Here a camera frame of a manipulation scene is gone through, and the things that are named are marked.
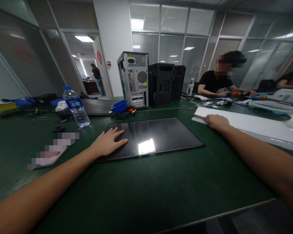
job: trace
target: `silver computer case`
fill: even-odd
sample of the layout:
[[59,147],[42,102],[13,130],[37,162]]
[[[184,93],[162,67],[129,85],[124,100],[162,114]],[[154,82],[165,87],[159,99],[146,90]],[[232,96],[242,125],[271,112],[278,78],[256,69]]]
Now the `silver computer case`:
[[124,98],[137,108],[149,107],[147,68],[149,54],[124,51],[117,65]]

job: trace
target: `water bottle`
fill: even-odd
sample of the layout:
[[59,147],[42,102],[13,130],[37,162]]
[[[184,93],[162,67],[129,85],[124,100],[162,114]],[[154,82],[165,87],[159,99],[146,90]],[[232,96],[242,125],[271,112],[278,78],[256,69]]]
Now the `water bottle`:
[[65,99],[68,108],[73,113],[77,125],[79,127],[88,126],[90,124],[90,120],[85,112],[79,95],[74,92],[70,86],[63,87],[63,89],[65,90],[63,98]]
[[187,95],[188,96],[192,95],[193,86],[194,86],[194,78],[191,78],[191,81],[189,82],[188,89],[187,89]]

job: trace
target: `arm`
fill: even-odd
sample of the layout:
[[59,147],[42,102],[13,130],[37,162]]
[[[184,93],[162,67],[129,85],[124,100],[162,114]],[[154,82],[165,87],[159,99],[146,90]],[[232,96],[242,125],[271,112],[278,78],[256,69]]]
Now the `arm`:
[[205,84],[200,84],[198,87],[198,94],[202,96],[209,96],[209,97],[225,97],[227,93],[229,92],[222,92],[222,93],[213,93],[210,92],[205,88]]
[[293,157],[230,126],[220,115],[208,115],[207,124],[222,134],[247,165],[285,201],[293,214]]
[[0,202],[0,233],[28,233],[76,178],[100,156],[127,142],[114,139],[124,130],[102,133],[92,145]]
[[286,84],[287,83],[287,80],[280,80],[278,83],[277,83],[277,88],[293,88],[293,85],[291,84]]
[[243,89],[239,89],[235,85],[232,85],[232,86],[228,87],[228,89],[231,92],[239,92],[239,93],[243,93],[243,94],[246,94],[246,93],[249,92],[250,93],[250,96],[256,96],[257,95],[257,92],[255,92],[254,90],[243,90]]

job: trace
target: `bottle label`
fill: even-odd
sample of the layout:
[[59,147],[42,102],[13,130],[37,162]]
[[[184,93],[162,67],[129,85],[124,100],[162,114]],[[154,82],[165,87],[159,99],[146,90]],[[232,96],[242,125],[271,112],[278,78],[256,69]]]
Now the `bottle label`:
[[69,109],[77,109],[77,108],[83,107],[80,98],[67,99],[65,101],[66,101]]

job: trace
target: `black t-shirt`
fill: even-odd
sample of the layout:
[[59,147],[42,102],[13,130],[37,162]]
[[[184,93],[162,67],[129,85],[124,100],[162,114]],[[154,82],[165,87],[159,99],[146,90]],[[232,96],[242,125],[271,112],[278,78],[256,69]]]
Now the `black t-shirt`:
[[227,76],[222,76],[216,79],[214,70],[205,72],[200,81],[199,85],[205,85],[205,90],[216,93],[221,88],[230,87],[233,85],[232,81]]
[[92,69],[92,72],[94,73],[94,77],[99,79],[101,76],[100,70],[99,69]]

